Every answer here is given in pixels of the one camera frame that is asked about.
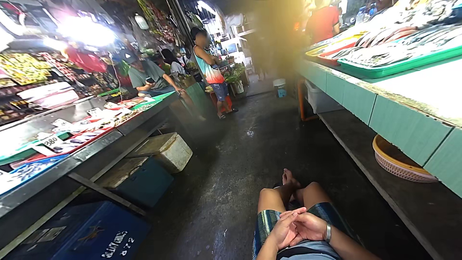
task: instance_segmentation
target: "shorts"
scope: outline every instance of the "shorts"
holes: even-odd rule
[[[346,221],[340,216],[338,211],[330,202],[318,203],[309,208],[306,212],[325,220],[343,233],[358,241],[357,237],[353,235],[353,231],[348,226]],[[275,210],[263,210],[262,212],[258,213],[252,248],[253,260],[257,258],[258,252],[263,246],[263,243],[266,241],[266,238],[268,238],[269,233],[271,233],[277,221],[279,220],[280,214],[281,212]]]
[[[175,91],[175,88],[173,86],[168,86],[162,89],[150,89],[150,90],[139,91],[138,93],[150,95],[151,97],[155,97],[155,96],[166,94],[172,91]]]
[[[228,93],[228,85],[226,82],[223,83],[210,83],[210,86],[213,88],[215,95],[217,96],[218,101],[224,101]]]

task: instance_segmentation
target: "red shirt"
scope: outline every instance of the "red shirt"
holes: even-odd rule
[[[334,25],[339,23],[339,10],[326,6],[313,13],[306,23],[306,32],[312,34],[312,43],[318,43],[334,36]]]

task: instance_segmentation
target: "hand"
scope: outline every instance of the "hand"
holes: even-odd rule
[[[304,240],[322,241],[326,238],[327,222],[311,213],[297,215],[294,225],[297,227],[297,235],[290,242],[291,247]]]
[[[281,213],[280,219],[269,234],[267,241],[273,241],[278,250],[288,247],[289,243],[297,236],[293,221],[303,212],[306,212],[305,207]]]
[[[175,88],[176,92],[178,92],[179,94],[181,93],[186,93],[186,90],[182,89],[182,88],[179,88],[179,87],[176,87]]]

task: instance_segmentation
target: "smartphone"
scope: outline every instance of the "smartphone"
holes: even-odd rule
[[[156,83],[151,77],[147,77],[146,82],[151,84]]]

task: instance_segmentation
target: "sandal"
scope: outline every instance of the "sandal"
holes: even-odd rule
[[[238,111],[239,110],[237,108],[233,108],[233,109],[231,109],[231,111],[227,112],[226,114],[236,113]]]

